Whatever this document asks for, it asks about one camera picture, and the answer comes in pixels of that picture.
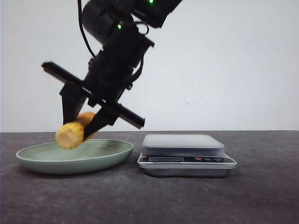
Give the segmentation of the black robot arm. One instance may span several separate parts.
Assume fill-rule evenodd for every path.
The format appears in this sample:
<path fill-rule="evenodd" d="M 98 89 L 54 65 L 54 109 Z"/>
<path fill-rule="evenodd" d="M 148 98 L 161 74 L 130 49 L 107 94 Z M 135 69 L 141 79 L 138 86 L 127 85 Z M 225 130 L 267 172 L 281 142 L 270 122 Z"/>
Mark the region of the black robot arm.
<path fill-rule="evenodd" d="M 138 25 L 162 27 L 178 5 L 178 0 L 91 0 L 78 6 L 81 32 L 90 33 L 102 49 L 92 56 L 83 80 L 54 62 L 43 63 L 45 72 L 64 83 L 60 91 L 64 123 L 74 121 L 87 102 L 101 108 L 84 128 L 85 140 L 118 118 L 137 128 L 144 126 L 144 118 L 118 103 L 141 75 L 144 55 L 154 46 L 145 33 L 139 32 Z"/>

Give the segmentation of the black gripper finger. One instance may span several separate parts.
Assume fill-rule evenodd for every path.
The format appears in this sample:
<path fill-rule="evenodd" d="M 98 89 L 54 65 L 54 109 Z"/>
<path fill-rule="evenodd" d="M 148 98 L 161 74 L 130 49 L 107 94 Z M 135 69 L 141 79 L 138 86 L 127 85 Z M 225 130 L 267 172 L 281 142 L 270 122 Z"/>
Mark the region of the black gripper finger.
<path fill-rule="evenodd" d="M 59 94 L 62 97 L 63 124 L 75 121 L 86 100 L 83 90 L 74 84 L 66 83 Z"/>
<path fill-rule="evenodd" d="M 95 114 L 91 122 L 84 128 L 84 141 L 105 126 L 112 126 L 118 117 L 119 113 L 115 110 L 102 107 Z"/>

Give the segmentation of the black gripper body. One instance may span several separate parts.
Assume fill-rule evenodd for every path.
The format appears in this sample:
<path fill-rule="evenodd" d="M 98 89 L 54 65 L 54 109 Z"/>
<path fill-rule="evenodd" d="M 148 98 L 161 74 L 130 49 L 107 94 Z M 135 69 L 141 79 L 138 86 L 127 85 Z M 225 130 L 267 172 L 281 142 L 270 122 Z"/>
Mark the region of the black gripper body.
<path fill-rule="evenodd" d="M 44 62 L 43 70 L 64 83 L 71 83 L 83 90 L 91 107 L 109 108 L 119 113 L 119 117 L 131 125 L 142 128 L 145 119 L 121 105 L 118 101 L 125 90 L 133 86 L 133 82 L 141 75 L 144 64 L 144 54 L 121 52 L 110 56 L 105 51 L 90 60 L 88 73 L 81 80 L 54 62 Z"/>

